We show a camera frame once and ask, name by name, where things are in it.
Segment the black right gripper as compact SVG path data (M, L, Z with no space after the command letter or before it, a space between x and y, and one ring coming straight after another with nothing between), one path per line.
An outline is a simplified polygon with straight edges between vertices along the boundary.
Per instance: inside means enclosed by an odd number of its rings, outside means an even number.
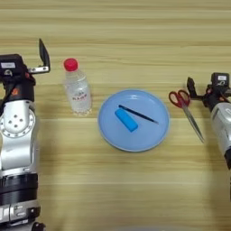
M211 86L207 87L206 93L203 96L197 96L195 89L195 82L193 78L188 77L187 79L187 89L191 98L196 98L201 101L204 107L207 107L210 111L219 103L230 103L229 98L231 97L231 88L212 88Z

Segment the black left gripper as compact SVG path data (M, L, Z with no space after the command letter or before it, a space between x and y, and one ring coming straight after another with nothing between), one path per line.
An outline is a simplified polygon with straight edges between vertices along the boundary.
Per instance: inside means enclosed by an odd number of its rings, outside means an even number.
M0 104L17 100L34 101L35 74L45 74L51 71L49 53L39 39L39 53L44 67L27 68L0 68L0 84L4 86L5 96L0 99Z

